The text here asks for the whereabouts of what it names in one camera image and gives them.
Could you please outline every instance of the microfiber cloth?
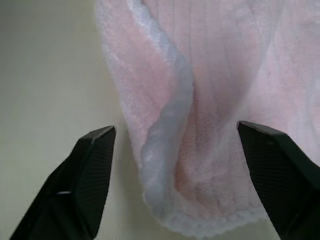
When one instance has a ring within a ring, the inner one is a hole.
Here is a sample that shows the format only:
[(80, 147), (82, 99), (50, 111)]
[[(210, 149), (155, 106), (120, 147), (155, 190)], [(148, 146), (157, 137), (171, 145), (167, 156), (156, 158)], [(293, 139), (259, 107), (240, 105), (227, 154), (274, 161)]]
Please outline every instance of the microfiber cloth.
[(210, 237), (267, 214), (237, 121), (288, 133), (320, 164), (319, 0), (97, 0), (143, 199)]

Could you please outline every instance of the white wall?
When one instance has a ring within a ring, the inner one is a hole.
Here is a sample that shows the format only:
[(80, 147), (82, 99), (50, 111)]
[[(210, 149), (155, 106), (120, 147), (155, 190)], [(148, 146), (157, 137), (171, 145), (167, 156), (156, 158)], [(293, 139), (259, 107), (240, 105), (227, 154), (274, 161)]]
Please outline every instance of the white wall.
[[(93, 0), (0, 3), (0, 240), (50, 172), (90, 130), (117, 126), (99, 240), (179, 240), (142, 202), (118, 95), (100, 52)], [(276, 239), (269, 223), (215, 240)]]

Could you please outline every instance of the pink fabric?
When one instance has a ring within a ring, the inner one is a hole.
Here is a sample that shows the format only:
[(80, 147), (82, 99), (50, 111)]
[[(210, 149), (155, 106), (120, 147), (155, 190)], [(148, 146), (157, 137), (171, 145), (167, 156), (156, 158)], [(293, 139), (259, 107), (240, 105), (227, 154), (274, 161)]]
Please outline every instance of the pink fabric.
[(236, 129), (288, 133), (320, 165), (319, 0), (97, 0), (144, 201), (214, 236), (266, 217)]

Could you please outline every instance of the black plastic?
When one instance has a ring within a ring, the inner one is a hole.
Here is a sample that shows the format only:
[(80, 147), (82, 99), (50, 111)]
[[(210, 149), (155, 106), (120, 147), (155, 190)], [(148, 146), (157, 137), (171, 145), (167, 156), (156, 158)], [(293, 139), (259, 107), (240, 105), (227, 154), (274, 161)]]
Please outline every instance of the black plastic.
[(320, 239), (320, 168), (284, 132), (240, 121), (250, 177), (282, 240)]
[(80, 138), (47, 178), (11, 240), (92, 240), (96, 237), (110, 182), (116, 130)]

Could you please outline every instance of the ribbed texture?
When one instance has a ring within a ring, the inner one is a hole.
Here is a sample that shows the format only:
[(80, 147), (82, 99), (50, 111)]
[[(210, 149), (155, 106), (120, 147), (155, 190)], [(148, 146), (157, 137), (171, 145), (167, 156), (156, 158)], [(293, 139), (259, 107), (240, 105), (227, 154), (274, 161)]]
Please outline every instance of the ribbed texture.
[(238, 120), (286, 132), (318, 159), (306, 109), (314, 78), (304, 75), (313, 63), (299, 52), (314, 46), (293, 44), (301, 32), (291, 26), (290, 7), (277, 0), (97, 1), (144, 201), (162, 225), (212, 237), (264, 216)]
[(108, 194), (114, 135), (97, 139), (75, 188), (75, 198), (92, 235), (96, 236)]
[(278, 233), (283, 233), (308, 193), (306, 180), (270, 137), (255, 139), (247, 163), (254, 187)]

